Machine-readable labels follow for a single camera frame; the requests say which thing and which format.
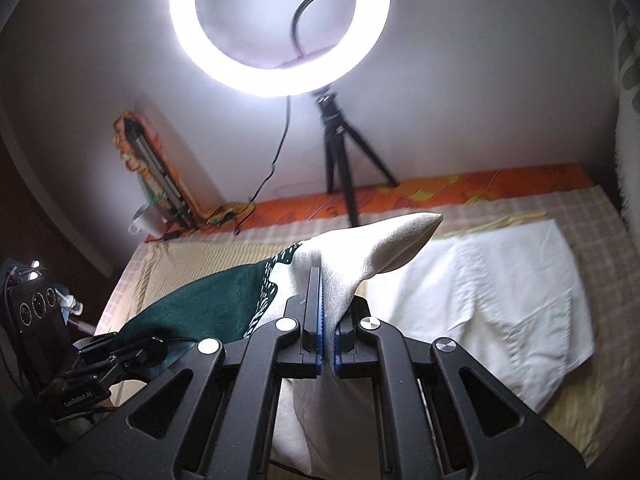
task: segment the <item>tripod leg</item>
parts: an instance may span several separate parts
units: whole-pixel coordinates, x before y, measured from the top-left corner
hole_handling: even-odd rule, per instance
[[[329,135],[324,135],[324,164],[326,169],[326,192],[334,192],[334,156],[331,154],[331,146],[329,145]]]
[[[356,207],[356,199],[353,194],[353,184],[351,183],[351,171],[349,169],[349,159],[344,149],[344,134],[332,133],[328,136],[331,143],[332,155],[338,166],[338,176],[342,184],[342,194],[344,202],[347,205],[347,213],[349,214],[349,222],[351,227],[360,225],[358,220],[358,208]]]
[[[367,144],[367,141],[364,140],[362,136],[354,128],[351,127],[350,124],[347,124],[346,122],[344,122],[343,127],[345,131],[351,136],[351,139],[353,139],[354,142],[360,147],[360,149],[363,152],[365,152],[365,154],[370,158],[370,160],[380,170],[380,172],[384,176],[386,176],[386,179],[389,181],[389,184],[391,184],[394,187],[397,187],[399,185],[398,181],[391,174],[388,167],[385,166],[385,163],[382,162],[382,160],[376,154],[376,152],[373,151],[372,147]]]

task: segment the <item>striped cloth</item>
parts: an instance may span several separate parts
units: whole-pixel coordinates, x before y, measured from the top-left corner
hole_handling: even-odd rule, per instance
[[[568,375],[544,416],[592,462],[615,436],[640,392],[640,257],[615,208],[599,187],[593,187],[431,210],[444,216],[439,235],[509,216],[545,212],[556,219],[585,286],[596,351]],[[415,210],[363,214],[361,220],[368,223],[409,212]],[[299,240],[347,226],[345,217],[336,217],[252,229],[237,237],[222,233],[142,244],[102,315],[98,333],[118,330],[153,300],[190,278],[249,263],[244,258],[258,261]],[[202,258],[196,256],[198,251],[216,256]],[[156,269],[161,254],[175,258],[175,265]]]

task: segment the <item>patterned trim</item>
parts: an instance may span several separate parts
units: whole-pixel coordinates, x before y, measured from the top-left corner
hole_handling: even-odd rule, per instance
[[[301,242],[292,245],[291,247],[284,249],[281,253],[276,254],[273,258],[269,258],[267,260],[267,264],[264,267],[264,279],[262,280],[262,288],[260,289],[260,299],[258,300],[258,305],[255,311],[254,316],[252,317],[249,328],[246,330],[242,337],[249,337],[254,330],[256,329],[260,318],[267,311],[270,306],[273,298],[276,297],[278,293],[278,285],[273,283],[269,278],[271,277],[271,271],[276,264],[287,264],[290,265],[293,261],[293,254],[296,252],[298,247],[302,245]]]

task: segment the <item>gray wall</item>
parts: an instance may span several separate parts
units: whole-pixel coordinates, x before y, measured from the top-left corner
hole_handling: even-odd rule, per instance
[[[301,0],[198,0],[229,54],[292,57]],[[320,0],[302,23],[311,48],[346,30],[353,0]],[[531,164],[612,165],[616,99],[607,0],[392,0],[380,41],[334,88],[348,119],[399,178]],[[226,88],[181,50],[168,0],[22,0],[0,34],[2,99],[41,183],[115,265],[142,202],[111,143],[125,108],[152,117],[202,194],[246,200],[269,171],[283,99]],[[293,99],[290,137],[260,200],[323,189],[322,129]],[[380,180],[357,152],[357,184]]]

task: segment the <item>white mug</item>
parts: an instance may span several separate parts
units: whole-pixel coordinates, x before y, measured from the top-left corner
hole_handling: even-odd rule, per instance
[[[133,223],[129,226],[129,233],[135,235],[144,231],[153,238],[162,238],[167,229],[168,225],[164,223],[160,206],[145,204],[133,215]]]

